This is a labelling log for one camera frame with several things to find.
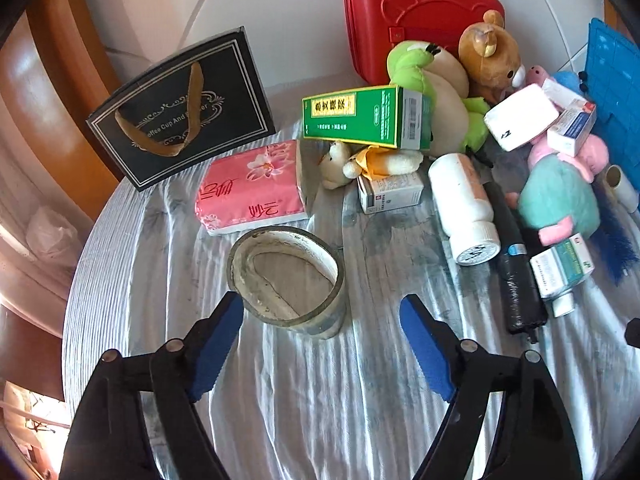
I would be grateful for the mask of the black umbrella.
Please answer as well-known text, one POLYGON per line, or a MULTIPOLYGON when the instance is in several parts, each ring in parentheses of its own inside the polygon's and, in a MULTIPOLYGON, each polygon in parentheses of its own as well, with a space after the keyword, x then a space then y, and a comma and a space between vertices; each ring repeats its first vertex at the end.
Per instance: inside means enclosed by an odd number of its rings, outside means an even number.
POLYGON ((537 330, 547 323, 548 314, 539 297, 522 233, 502 188, 492 181, 483 186, 494 211, 494 225, 500 240, 494 267, 499 275, 506 331, 511 335, 524 334, 531 344, 536 344, 537 330))

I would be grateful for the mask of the white pill bottle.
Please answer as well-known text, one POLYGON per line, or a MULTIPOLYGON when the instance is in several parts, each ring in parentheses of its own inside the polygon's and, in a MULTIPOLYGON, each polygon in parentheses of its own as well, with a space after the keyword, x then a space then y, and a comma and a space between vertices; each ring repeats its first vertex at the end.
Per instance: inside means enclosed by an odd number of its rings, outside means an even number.
POLYGON ((442 228, 459 266, 485 263, 500 252, 494 210, 468 156, 440 156, 427 171, 442 228))

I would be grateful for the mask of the teal white medicine box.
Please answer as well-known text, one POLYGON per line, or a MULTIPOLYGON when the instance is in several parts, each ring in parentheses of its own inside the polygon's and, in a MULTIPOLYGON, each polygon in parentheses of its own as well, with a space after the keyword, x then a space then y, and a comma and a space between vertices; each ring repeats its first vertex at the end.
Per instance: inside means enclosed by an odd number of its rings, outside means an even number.
POLYGON ((570 292, 594 270, 587 244, 579 233, 533 256, 529 265, 542 300, 570 292))

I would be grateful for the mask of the blue bottle brush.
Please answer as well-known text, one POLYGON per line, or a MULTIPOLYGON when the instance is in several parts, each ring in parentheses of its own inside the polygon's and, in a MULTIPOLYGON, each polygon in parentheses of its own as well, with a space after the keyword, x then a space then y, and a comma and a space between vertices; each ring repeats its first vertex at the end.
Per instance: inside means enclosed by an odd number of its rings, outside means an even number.
POLYGON ((614 284, 618 285, 628 271, 639 262, 639 257, 617 218, 614 205, 608 198, 604 185, 596 181, 592 188, 598 203, 600 226, 593 233, 591 240, 597 247, 608 275, 614 284))

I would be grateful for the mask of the white paper tube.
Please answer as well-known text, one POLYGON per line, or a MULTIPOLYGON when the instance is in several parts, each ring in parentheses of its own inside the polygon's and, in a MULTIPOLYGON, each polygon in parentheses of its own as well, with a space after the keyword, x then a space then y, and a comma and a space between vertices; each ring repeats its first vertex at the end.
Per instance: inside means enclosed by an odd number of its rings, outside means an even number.
POLYGON ((620 166, 608 166, 608 169, 605 171, 604 180, 608 189, 626 211, 630 214, 635 214, 639 211, 639 192, 628 180, 620 166))

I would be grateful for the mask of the pink pig plush teal dress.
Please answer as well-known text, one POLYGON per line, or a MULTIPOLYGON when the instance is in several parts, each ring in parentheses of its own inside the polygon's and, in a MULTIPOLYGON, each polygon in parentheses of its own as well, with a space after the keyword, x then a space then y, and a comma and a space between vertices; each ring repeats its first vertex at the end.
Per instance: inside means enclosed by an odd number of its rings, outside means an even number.
POLYGON ((532 142, 524 188, 506 194, 506 203, 541 245, 552 246, 577 233, 588 238, 600 226, 593 182, 609 160, 604 141, 594 134, 586 136, 575 156, 552 148, 542 134, 532 142))

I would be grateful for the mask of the clear tape roll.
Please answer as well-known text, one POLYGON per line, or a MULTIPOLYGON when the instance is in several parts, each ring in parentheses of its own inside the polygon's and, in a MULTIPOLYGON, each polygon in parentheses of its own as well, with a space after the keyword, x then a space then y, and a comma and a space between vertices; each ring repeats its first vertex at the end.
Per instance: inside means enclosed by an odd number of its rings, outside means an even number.
POLYGON ((346 318, 342 257, 295 226, 265 226, 241 236, 229 252, 227 278, 247 310, 266 324, 330 339, 346 318))

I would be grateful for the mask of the pink white tissue box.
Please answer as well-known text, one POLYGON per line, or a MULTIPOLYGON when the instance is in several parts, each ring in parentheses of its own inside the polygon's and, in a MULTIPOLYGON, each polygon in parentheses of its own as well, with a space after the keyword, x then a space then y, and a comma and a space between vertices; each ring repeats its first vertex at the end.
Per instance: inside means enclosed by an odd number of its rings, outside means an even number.
POLYGON ((488 110, 484 123, 503 151, 510 152, 544 133, 559 111, 538 84, 529 84, 488 110))

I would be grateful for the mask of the blue plastic crate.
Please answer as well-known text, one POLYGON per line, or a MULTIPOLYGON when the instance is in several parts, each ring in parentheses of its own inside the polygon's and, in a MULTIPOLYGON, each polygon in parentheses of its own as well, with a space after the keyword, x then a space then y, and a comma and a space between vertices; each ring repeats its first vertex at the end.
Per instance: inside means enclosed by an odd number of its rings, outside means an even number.
POLYGON ((585 71, 588 94, 597 105, 596 133, 612 164, 639 188, 640 51, 598 18, 589 24, 585 71))

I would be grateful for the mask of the green frog plush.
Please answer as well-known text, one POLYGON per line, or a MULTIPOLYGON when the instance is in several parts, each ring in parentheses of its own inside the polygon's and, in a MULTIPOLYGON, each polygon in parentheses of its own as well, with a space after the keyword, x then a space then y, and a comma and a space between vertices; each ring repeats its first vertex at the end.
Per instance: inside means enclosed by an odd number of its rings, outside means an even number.
POLYGON ((489 106, 470 96, 468 75, 452 54, 432 42, 406 40, 390 50, 386 68, 392 84, 422 96, 421 151, 438 157, 483 147, 489 106))

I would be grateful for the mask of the pink tissue pack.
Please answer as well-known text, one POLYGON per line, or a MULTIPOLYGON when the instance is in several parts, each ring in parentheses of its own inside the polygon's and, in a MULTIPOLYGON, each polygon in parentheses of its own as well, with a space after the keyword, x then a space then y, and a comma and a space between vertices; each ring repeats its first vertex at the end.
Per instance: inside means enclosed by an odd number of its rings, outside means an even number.
POLYGON ((307 219, 299 143, 288 140, 214 160, 194 212, 211 236, 307 219))

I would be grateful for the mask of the brown teddy bear plush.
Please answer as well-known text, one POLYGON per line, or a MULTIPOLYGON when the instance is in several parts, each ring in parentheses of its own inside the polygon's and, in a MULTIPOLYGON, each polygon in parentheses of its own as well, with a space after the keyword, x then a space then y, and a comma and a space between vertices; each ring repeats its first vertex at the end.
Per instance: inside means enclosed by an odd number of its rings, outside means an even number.
POLYGON ((490 105, 525 84, 526 68, 518 43, 504 28, 498 11, 486 11, 483 21, 462 32, 458 58, 469 76, 472 96, 481 96, 490 105))

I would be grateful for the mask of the green medicine box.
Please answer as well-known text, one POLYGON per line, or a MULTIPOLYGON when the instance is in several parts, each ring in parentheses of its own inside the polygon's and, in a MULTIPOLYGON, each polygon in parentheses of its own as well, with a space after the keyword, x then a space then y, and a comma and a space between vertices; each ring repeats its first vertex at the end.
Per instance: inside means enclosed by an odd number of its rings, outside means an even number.
POLYGON ((303 99, 306 139, 428 150, 431 100, 397 84, 363 87, 303 99))

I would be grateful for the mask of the black gift box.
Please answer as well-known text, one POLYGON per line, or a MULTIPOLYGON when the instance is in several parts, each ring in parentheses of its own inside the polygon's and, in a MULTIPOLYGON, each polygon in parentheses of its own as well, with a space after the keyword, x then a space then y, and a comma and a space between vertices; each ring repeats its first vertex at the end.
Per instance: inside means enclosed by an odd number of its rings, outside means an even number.
POLYGON ((87 125, 139 191, 274 133, 244 27, 153 65, 112 93, 87 125))

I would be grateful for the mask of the red hard-shell case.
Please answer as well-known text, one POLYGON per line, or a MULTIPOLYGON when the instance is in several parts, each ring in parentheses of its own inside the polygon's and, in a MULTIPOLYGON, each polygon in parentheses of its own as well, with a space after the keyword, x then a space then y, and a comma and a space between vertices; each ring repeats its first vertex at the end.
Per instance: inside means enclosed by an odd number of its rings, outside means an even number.
POLYGON ((367 83, 388 83, 386 58, 405 40, 431 41, 456 55, 462 32, 499 0, 344 0, 352 65, 367 83))

